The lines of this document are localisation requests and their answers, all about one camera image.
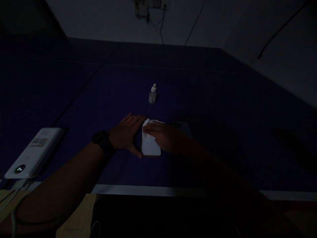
wooden floor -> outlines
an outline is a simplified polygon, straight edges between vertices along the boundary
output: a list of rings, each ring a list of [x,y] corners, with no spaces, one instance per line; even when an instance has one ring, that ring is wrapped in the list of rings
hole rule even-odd
[[[10,190],[0,190],[0,200],[8,195]],[[0,211],[0,223],[13,210],[17,203],[29,192],[20,191],[12,202],[2,211]],[[7,198],[0,204],[0,208],[8,200]],[[88,238],[90,233],[90,223],[92,219],[93,205],[96,200],[96,194],[86,194],[82,203],[70,216],[70,218],[57,230],[56,238]]]

white wall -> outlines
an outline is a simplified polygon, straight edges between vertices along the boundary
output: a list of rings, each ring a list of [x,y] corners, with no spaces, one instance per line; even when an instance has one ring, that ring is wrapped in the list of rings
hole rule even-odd
[[[303,2],[253,1],[227,37],[223,49],[317,108],[317,12],[314,1],[273,39],[262,58],[257,60],[265,43]]]
[[[206,0],[189,46],[221,47],[251,0]],[[161,44],[159,27],[135,16],[131,0],[47,0],[68,37]],[[165,44],[184,45],[203,0],[170,0],[162,36]],[[149,9],[156,24],[163,11]]]
[[[68,37],[161,44],[159,27],[138,20],[131,0],[46,0]],[[188,46],[219,47],[317,108],[316,21],[304,9],[262,47],[306,0],[206,0]],[[184,45],[203,0],[170,0],[164,43]],[[150,9],[157,23],[162,10]]]

black watch strap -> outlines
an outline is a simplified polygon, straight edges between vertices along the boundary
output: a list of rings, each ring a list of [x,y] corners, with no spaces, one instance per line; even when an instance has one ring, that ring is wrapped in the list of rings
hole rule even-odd
[[[116,151],[109,140],[109,132],[107,131],[97,132],[92,136],[91,140],[102,148],[105,156],[112,156]]]

hand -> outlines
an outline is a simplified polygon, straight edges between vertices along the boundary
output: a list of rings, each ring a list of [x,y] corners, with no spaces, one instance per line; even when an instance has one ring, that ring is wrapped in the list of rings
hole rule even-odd
[[[164,123],[148,123],[143,127],[143,131],[146,134],[154,136],[156,143],[162,150],[173,154],[181,155],[184,148],[191,141],[191,139],[180,130]]]
[[[145,116],[132,116],[129,113],[122,121],[109,131],[109,140],[115,149],[127,149],[140,159],[142,154],[133,145],[133,137],[145,120]]]

white bottle cap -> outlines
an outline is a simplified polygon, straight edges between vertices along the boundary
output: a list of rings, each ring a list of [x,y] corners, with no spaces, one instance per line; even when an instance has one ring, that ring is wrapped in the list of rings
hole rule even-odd
[[[153,87],[151,88],[151,92],[155,93],[156,91],[156,84],[153,84]]]

